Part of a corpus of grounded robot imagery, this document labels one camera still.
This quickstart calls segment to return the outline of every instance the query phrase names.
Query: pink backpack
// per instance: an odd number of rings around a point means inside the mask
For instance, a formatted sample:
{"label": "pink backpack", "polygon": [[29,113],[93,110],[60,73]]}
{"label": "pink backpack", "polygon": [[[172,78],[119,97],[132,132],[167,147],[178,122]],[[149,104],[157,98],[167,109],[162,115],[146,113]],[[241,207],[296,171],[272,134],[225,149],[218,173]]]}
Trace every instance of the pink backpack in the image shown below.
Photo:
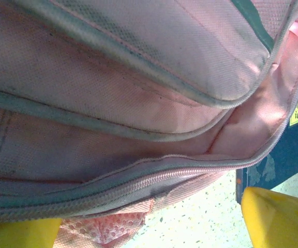
{"label": "pink backpack", "polygon": [[0,0],[0,222],[115,247],[262,160],[298,102],[298,0]]}

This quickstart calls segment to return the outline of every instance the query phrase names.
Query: backpack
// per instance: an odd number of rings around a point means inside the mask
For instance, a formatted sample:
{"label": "backpack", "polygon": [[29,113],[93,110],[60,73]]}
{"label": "backpack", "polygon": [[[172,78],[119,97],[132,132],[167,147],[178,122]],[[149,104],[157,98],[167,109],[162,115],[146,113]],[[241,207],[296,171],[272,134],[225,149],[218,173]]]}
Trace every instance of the backpack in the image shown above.
{"label": "backpack", "polygon": [[298,0],[0,0],[0,223],[115,247],[275,146]]}

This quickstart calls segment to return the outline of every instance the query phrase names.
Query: speckled floor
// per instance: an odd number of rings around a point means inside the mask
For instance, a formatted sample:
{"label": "speckled floor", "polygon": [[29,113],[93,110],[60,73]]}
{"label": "speckled floor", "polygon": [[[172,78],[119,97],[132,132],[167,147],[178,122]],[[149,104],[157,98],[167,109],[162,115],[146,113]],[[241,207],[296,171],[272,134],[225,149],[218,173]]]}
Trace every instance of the speckled floor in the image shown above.
{"label": "speckled floor", "polygon": [[[273,190],[298,197],[298,174]],[[149,215],[123,248],[133,247],[251,248],[235,201],[235,171],[183,202]]]}

